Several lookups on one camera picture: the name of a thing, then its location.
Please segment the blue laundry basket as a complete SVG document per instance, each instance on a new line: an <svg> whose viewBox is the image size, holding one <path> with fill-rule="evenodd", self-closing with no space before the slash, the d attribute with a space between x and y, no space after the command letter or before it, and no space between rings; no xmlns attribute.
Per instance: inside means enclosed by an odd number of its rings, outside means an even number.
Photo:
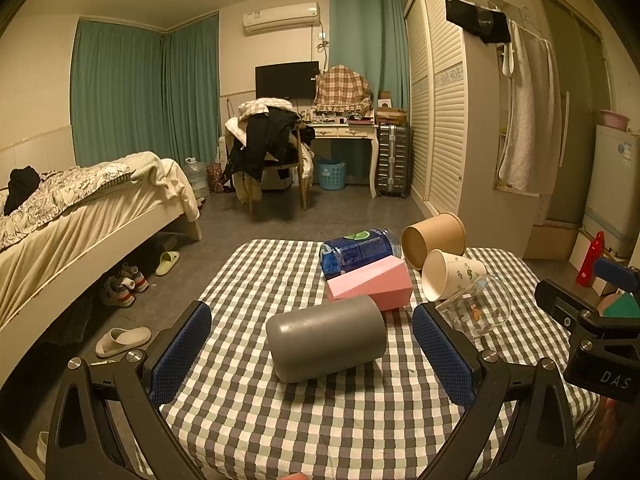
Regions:
<svg viewBox="0 0 640 480"><path fill-rule="evenodd" d="M317 174L322 190L342 190L346 185L346 162L322 158L317 162Z"/></svg>

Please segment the pink basin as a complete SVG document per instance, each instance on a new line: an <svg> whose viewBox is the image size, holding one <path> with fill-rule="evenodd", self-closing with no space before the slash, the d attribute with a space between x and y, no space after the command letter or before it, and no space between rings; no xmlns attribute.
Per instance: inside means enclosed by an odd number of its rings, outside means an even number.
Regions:
<svg viewBox="0 0 640 480"><path fill-rule="evenodd" d="M630 122L630 119L626 115L613 112L612 110L601 110L601 117L603 125L622 131L627 130Z"/></svg>

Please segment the brown paper cup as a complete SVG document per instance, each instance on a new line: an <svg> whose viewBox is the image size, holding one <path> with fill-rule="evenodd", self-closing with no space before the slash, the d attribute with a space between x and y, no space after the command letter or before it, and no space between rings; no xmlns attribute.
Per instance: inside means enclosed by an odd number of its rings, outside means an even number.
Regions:
<svg viewBox="0 0 640 480"><path fill-rule="evenodd" d="M443 212L407 226L400 242L406 261L421 270L426 257L435 249L462 256L466 251L465 226L455 214Z"/></svg>

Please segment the cardboard box by wardrobe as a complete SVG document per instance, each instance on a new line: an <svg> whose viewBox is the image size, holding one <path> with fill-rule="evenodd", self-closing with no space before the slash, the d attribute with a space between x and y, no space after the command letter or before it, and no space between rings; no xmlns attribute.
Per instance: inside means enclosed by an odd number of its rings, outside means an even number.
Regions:
<svg viewBox="0 0 640 480"><path fill-rule="evenodd" d="M573 251L578 224L547 220L535 224L524 252L524 259L567 260Z"/></svg>

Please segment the red bottle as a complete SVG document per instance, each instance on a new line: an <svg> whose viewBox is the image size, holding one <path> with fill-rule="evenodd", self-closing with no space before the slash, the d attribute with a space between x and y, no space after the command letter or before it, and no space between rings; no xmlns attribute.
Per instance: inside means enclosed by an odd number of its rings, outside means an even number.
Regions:
<svg viewBox="0 0 640 480"><path fill-rule="evenodd" d="M577 274L576 283L582 287L589 287L594 280L594 265L602 257L604 252L604 232L597 232L591 241L585 255L585 259Z"/></svg>

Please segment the plaid cloth covered object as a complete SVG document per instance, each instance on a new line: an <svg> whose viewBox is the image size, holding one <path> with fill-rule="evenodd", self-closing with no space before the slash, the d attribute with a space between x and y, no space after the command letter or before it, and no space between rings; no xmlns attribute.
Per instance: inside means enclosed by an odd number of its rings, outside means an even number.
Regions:
<svg viewBox="0 0 640 480"><path fill-rule="evenodd" d="M316 78L314 109L320 113L366 114L371 109L371 86L360 73L335 65Z"/></svg>

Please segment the pink box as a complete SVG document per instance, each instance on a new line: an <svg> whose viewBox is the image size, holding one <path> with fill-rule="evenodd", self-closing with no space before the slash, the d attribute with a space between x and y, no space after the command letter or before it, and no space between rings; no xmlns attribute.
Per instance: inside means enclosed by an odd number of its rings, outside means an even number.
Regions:
<svg viewBox="0 0 640 480"><path fill-rule="evenodd" d="M326 281L330 301L369 296L381 311L410 304L413 291L405 261L387 256Z"/></svg>

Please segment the green curtain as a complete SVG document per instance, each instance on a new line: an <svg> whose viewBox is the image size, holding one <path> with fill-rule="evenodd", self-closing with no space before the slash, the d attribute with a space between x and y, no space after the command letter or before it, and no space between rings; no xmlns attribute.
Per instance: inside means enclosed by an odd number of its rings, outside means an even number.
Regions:
<svg viewBox="0 0 640 480"><path fill-rule="evenodd" d="M409 47L405 0L330 0L329 66L363 76L375 98L390 92L409 107Z"/></svg>
<svg viewBox="0 0 640 480"><path fill-rule="evenodd" d="M70 63L76 162L137 152L209 164L220 135L219 18L168 34L81 20Z"/></svg>

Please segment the black hanging garment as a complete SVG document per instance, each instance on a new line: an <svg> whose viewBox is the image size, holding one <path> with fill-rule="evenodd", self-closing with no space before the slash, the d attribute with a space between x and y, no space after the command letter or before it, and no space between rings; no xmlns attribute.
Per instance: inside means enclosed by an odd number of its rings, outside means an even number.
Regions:
<svg viewBox="0 0 640 480"><path fill-rule="evenodd" d="M445 0L446 20L480 38L484 44L510 44L508 18L500 10L464 0Z"/></svg>

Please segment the blue clear plastic bottle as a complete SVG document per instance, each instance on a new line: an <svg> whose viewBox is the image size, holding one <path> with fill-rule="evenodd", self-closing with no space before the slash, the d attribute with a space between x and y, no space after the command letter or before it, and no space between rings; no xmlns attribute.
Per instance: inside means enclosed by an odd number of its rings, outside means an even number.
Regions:
<svg viewBox="0 0 640 480"><path fill-rule="evenodd" d="M327 240L319 249L319 261L326 280L352 272L388 256L400 258L397 236L386 229L368 229Z"/></svg>

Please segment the white bed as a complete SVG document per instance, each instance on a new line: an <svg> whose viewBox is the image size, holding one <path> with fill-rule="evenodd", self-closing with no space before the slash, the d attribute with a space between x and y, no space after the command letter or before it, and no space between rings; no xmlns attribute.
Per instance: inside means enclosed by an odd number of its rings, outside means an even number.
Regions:
<svg viewBox="0 0 640 480"><path fill-rule="evenodd" d="M49 326L107 270L175 226L200 240L200 212L178 162L141 152L119 159L128 182L97 192L1 249L1 377L8 379Z"/></svg>

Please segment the white desk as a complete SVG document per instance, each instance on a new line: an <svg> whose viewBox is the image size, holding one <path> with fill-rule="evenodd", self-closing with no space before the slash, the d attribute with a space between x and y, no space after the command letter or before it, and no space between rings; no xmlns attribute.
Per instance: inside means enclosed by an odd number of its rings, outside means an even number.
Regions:
<svg viewBox="0 0 640 480"><path fill-rule="evenodd" d="M327 122L319 116L311 123L317 141L330 144L330 159L346 164L345 183L367 185L372 198L378 196L375 178L378 171L378 126L372 118L364 122Z"/></svg>

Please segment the white red sneaker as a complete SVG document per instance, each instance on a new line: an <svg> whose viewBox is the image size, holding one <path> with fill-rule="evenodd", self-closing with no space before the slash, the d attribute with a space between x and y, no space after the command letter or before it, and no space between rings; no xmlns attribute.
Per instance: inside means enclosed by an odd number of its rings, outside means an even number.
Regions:
<svg viewBox="0 0 640 480"><path fill-rule="evenodd" d="M134 303L134 295L119 278L110 276L100 290L100 301L107 307L129 308Z"/></svg>

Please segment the green curtain right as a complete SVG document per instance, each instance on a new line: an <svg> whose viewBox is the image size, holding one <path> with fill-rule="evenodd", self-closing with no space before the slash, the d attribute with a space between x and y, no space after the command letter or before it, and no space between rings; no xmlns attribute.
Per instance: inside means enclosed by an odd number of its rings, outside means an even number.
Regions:
<svg viewBox="0 0 640 480"><path fill-rule="evenodd" d="M390 92L409 107L409 47L405 0L330 0L329 66L363 76L375 98Z"/></svg>

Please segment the checkered tablecloth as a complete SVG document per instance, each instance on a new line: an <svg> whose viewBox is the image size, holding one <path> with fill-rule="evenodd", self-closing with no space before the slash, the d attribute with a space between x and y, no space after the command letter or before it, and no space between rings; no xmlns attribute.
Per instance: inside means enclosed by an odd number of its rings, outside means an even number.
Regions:
<svg viewBox="0 0 640 480"><path fill-rule="evenodd" d="M382 358L309 382L280 382L267 321L325 296L319 246L303 240L240 246L204 290L208 341L160 409L204 474L413 479L444 444L462 411L414 341L410 307L384 314Z"/></svg>

